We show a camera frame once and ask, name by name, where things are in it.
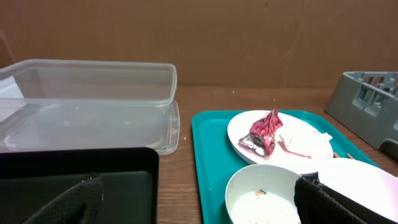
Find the gray plastic crate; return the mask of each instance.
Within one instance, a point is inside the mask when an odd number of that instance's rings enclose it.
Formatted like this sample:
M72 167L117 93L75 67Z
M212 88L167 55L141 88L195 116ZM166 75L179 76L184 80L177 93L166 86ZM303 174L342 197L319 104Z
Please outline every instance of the gray plastic crate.
M325 111L398 158L398 72L345 72Z

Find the table surface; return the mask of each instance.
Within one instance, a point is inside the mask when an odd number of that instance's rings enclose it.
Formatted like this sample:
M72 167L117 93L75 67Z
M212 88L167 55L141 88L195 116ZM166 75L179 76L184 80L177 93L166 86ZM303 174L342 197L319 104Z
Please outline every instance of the table surface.
M328 120L382 169L398 175L398 162L373 149L324 112L332 89L234 88L178 86L175 100L180 110L180 142L175 153L160 157L159 223L201 223L198 181L193 153L191 119L207 110L305 110Z

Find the chopstick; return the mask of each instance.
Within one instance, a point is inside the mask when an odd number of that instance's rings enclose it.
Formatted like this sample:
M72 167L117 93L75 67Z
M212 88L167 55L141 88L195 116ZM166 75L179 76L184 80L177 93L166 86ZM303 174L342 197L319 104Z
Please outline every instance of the chopstick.
M337 152L333 153L333 157L334 158L340 158L340 155ZM347 153L347 157L350 159L354 159L354 157L352 155L350 155L349 153Z

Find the transparent storage box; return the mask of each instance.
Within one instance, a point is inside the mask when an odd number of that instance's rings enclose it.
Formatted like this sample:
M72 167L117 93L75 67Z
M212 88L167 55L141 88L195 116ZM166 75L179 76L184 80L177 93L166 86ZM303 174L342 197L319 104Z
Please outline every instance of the transparent storage box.
M0 69L0 152L177 149L177 72L166 63L25 60Z

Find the blue tray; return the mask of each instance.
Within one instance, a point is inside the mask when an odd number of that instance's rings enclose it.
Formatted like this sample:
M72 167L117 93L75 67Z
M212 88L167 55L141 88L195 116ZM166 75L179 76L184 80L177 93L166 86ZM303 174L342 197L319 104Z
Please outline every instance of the blue tray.
M240 168L247 166L234 151L227 134L229 121L243 111L206 111L192 119L193 146L197 165L201 209L205 223L229 223L224 203L226 184ZM377 166L322 117L299 110L282 110L322 133L329 133L330 144L341 157L350 153L355 159Z

